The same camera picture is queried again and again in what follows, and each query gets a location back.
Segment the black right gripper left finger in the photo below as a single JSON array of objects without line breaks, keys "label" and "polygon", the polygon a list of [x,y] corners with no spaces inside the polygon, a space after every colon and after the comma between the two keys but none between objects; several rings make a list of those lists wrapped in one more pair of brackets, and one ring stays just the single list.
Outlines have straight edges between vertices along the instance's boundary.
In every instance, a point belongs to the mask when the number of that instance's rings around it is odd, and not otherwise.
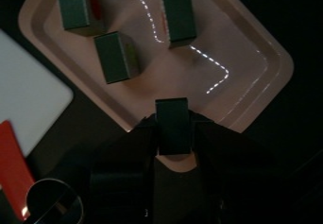
[{"label": "black right gripper left finger", "polygon": [[86,224],[152,224],[155,115],[103,147],[90,181]]}]

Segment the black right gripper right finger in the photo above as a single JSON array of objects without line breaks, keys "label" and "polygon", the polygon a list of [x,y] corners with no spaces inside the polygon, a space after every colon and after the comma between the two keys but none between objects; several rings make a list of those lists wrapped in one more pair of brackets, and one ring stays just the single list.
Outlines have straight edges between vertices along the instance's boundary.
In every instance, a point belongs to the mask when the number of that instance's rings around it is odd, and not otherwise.
[{"label": "black right gripper right finger", "polygon": [[208,223],[303,224],[268,150],[202,114],[190,117]]}]

